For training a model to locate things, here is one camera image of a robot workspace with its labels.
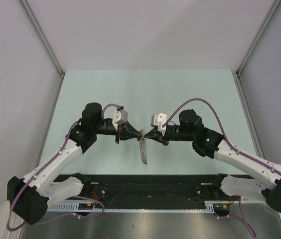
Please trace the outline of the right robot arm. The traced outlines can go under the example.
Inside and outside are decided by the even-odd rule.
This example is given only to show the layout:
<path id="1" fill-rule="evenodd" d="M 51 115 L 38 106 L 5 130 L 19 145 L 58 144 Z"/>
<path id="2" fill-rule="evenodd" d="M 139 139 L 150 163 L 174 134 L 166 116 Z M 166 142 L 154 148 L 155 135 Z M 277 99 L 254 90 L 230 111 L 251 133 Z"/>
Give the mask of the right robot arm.
<path id="1" fill-rule="evenodd" d="M 145 138 L 165 146 L 170 141 L 190 141 L 193 150 L 202 157 L 219 160 L 243 171 L 249 179 L 239 179 L 219 174 L 211 187 L 211 195 L 222 200 L 228 196 L 242 196 L 266 202 L 281 213 L 281 165 L 244 152 L 226 141 L 223 134 L 204 126 L 202 118 L 194 110 L 184 110 L 178 125 L 167 125 L 167 115 L 154 114 L 152 130 Z"/>

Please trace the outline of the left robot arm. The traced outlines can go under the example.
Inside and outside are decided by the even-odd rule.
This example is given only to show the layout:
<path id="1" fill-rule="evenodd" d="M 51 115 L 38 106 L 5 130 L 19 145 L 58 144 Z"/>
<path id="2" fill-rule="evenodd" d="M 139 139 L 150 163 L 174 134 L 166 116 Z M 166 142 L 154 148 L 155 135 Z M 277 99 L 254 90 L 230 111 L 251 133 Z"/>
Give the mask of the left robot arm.
<path id="1" fill-rule="evenodd" d="M 74 160 L 82 156 L 97 140 L 97 135 L 113 135 L 115 142 L 129 139 L 141 140 L 142 134 L 128 122 L 124 107 L 116 108 L 112 118 L 105 118 L 105 108 L 99 103 L 88 103 L 81 118 L 74 122 L 62 145 L 44 164 L 37 166 L 22 178 L 12 177 L 7 183 L 7 200 L 10 212 L 17 214 L 25 223 L 38 223 L 48 207 L 78 196 L 90 196 L 91 186 L 80 174 L 53 185 L 53 181 Z"/>

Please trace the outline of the large metal keyring disc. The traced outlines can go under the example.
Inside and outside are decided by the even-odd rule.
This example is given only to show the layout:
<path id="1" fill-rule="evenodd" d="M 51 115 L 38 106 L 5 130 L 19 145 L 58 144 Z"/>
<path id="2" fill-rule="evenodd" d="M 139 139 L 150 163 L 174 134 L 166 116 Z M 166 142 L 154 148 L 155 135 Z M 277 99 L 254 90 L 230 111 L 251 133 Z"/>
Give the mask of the large metal keyring disc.
<path id="1" fill-rule="evenodd" d="M 145 165 L 147 165 L 147 155 L 146 155 L 146 143 L 145 143 L 145 130 L 140 130 L 140 139 L 139 139 L 139 147 L 140 147 L 140 158 L 141 162 Z"/>

